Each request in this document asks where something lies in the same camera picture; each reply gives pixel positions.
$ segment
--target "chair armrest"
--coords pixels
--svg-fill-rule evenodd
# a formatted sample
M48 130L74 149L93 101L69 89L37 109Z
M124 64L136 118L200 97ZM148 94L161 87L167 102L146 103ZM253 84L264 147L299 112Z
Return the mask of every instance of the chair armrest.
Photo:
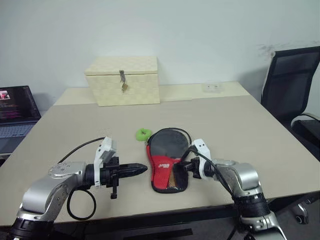
M308 117L320 122L320 117L318 117L318 116L316 116L314 114L308 113L308 112L303 112L303 113L300 114L300 116L308 116Z

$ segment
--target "green ball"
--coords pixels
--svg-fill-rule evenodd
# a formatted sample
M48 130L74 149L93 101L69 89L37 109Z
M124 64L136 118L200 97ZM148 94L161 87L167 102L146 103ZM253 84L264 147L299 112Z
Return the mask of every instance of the green ball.
M149 129L140 128L135 133L135 139L140 142L146 142L152 135L152 131Z

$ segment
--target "beige table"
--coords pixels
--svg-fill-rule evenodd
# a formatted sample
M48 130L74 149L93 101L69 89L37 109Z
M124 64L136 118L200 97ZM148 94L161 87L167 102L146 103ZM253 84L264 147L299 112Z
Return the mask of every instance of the beige table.
M135 140L135 132L139 128L155 132L166 127L183 128L192 139L204 139L212 157L252 164L267 198L320 189L319 162L250 95L153 105L55 105L0 167L0 226L13 223L22 196L33 181L44 176L71 149L106 135L117 141L122 164L142 163L148 171L120 179L115 200L110 200L110 188L93 187L97 210L92 219L232 203L219 182L191 176L184 192L160 194L152 190L145 144ZM98 145L87 145L68 161L92 163ZM74 195L71 209L84 217L90 213L92 202L80 195ZM72 220L64 205L57 222Z

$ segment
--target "storage box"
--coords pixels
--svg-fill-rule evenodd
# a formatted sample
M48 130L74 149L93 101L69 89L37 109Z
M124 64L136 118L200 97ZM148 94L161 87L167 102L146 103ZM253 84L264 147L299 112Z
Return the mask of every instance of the storage box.
M85 77L99 106L160 103L155 56L98 57Z

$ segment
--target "black mesh chair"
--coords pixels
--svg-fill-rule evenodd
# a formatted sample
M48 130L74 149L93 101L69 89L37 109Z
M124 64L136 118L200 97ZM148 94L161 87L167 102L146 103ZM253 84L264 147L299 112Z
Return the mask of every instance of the black mesh chair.
M320 161L320 119L305 113L313 76L320 62L320 46L276 51L262 90L261 104ZM293 119L309 116L313 120ZM307 204L317 200L307 196ZM308 223L304 203L292 209L300 224Z

